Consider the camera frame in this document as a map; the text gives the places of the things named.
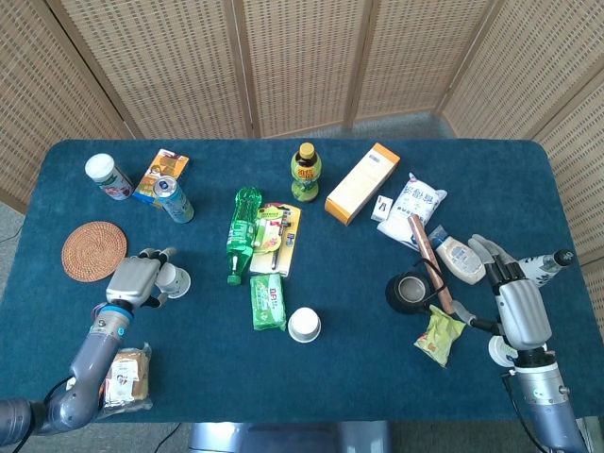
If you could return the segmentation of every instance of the yellow snack bag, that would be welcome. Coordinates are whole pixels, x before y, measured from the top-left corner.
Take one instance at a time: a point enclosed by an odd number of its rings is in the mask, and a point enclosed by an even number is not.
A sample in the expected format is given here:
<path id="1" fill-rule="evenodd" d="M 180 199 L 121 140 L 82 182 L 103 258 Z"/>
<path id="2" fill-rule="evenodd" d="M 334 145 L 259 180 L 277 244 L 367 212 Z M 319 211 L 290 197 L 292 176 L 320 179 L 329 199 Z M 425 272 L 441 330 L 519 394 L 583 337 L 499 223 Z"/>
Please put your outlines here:
<path id="1" fill-rule="evenodd" d="M 430 305 L 428 330 L 414 343 L 422 351 L 445 367 L 453 342 L 461 335 L 465 324 L 451 318 L 444 311 Z"/>

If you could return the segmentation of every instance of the white snack bag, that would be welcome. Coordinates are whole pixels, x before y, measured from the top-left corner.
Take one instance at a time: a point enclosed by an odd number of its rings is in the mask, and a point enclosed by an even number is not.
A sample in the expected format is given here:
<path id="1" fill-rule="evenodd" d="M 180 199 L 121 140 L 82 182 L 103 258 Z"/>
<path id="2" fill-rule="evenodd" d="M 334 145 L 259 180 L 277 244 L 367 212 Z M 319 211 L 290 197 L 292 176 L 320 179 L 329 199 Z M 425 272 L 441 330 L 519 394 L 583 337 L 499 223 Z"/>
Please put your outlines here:
<path id="1" fill-rule="evenodd" d="M 417 214 L 425 226 L 445 197 L 446 191 L 432 189 L 428 184 L 417 179 L 413 173 L 409 173 L 409 182 L 396 198 L 388 219 L 380 222 L 377 229 L 407 247 L 418 250 L 417 244 L 412 239 L 407 218 Z"/>

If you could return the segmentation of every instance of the woven coaster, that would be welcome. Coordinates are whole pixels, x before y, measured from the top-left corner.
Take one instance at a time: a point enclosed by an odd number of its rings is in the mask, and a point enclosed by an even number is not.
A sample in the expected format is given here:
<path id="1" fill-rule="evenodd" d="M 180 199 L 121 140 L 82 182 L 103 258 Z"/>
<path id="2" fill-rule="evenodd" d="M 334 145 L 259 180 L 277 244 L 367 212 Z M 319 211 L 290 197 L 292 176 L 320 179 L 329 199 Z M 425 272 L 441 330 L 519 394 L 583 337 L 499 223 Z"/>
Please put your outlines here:
<path id="1" fill-rule="evenodd" d="M 65 273 L 77 281 L 109 276 L 126 256 L 126 236 L 109 222 L 90 222 L 69 235 L 60 260 Z"/>

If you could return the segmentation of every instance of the blue table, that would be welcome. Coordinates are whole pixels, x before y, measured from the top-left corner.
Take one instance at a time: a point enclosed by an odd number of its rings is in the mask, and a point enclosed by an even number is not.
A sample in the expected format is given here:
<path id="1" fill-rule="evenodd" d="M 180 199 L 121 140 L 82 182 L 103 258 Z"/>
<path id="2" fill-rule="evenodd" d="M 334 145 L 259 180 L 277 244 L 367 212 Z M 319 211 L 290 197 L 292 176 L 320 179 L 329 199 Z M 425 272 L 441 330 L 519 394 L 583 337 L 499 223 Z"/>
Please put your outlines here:
<path id="1" fill-rule="evenodd" d="M 106 278 L 80 283 L 60 264 L 65 239 L 80 225 L 106 220 L 128 239 L 128 254 L 175 246 L 189 271 L 190 292 L 161 310 L 140 309 L 125 346 L 153 347 L 151 411 L 110 421 L 334 421 L 512 418 L 490 359 L 489 336 L 467 328 L 445 369 L 412 344 L 428 319 L 393 312 L 386 282 L 418 255 L 376 231 L 375 197 L 350 226 L 324 211 L 327 194 L 373 141 L 313 140 L 324 163 L 319 198 L 301 206 L 298 243 L 284 280 L 288 313 L 315 308 L 323 331 L 297 344 L 280 330 L 252 329 L 249 283 L 227 286 L 225 244 L 233 197 L 242 185 L 266 201 L 294 203 L 289 161 L 300 140 L 66 141 L 42 166 L 0 307 L 0 397 L 42 398 L 65 377 L 105 298 Z M 554 178 L 536 143 L 383 141 L 401 157 L 382 194 L 396 198 L 409 171 L 448 191 L 427 231 L 442 224 L 466 241 L 480 233 L 517 258 L 572 248 Z M 107 152 L 139 180 L 159 148 L 191 158 L 183 180 L 194 219 L 175 224 L 163 211 L 130 198 L 114 201 L 84 174 L 91 155 Z M 494 318 L 486 281 L 471 287 L 452 277 L 454 297 Z M 577 416 L 604 413 L 604 348 L 579 268 L 543 289 L 566 384 Z"/>

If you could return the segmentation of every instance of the wooden stick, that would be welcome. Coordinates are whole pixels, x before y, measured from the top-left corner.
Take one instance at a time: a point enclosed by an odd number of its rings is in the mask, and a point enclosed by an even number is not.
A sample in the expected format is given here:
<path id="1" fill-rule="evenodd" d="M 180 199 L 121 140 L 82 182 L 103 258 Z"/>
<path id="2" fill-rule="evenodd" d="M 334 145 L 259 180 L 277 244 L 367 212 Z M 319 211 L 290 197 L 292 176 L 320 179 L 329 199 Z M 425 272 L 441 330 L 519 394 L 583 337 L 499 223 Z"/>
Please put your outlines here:
<path id="1" fill-rule="evenodd" d="M 428 240 L 428 236 L 426 235 L 426 231 L 424 230 L 424 225 L 422 221 L 419 219 L 417 214 L 414 214 L 407 218 L 409 222 L 409 226 L 411 227 L 411 232 L 417 241 L 417 246 L 419 247 L 419 253 L 422 254 L 422 258 L 429 260 L 434 267 L 436 267 L 439 271 L 441 268 L 436 261 L 436 257 L 434 256 L 434 252 L 432 251 L 432 247 L 430 246 L 430 241 Z M 438 290 L 441 286 L 443 286 L 443 281 L 438 274 L 434 272 L 428 264 L 426 264 L 426 269 L 428 270 L 428 274 L 430 275 L 430 280 L 432 280 L 432 284 L 434 285 L 434 289 Z M 441 305 L 443 306 L 443 310 L 447 314 L 453 314 L 455 310 L 453 309 L 453 297 L 449 292 L 448 288 L 444 288 L 442 291 L 438 293 L 438 299 L 441 301 Z"/>

